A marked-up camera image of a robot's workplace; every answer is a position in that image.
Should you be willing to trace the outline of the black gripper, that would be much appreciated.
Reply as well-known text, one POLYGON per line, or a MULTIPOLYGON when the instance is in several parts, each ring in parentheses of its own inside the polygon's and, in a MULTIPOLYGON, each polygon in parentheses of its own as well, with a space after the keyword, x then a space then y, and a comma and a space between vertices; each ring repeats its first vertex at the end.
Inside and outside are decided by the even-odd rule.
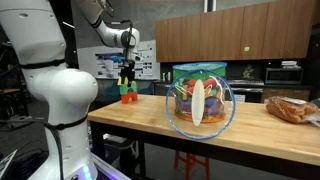
POLYGON ((127 78, 129 82, 132 82, 135 77, 134 66, 135 66, 134 60, 125 60, 123 62, 123 67, 121 69, 120 77, 122 79, 127 78))

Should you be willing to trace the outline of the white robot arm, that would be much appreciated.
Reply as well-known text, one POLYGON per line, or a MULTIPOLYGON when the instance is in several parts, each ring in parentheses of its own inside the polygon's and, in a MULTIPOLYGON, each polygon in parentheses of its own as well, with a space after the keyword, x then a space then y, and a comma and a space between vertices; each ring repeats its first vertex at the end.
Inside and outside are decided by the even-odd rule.
POLYGON ((49 155, 28 180, 96 180, 87 118, 98 84, 92 74, 67 66, 66 42, 49 0, 0 0, 0 24, 29 92, 49 105, 49 155))

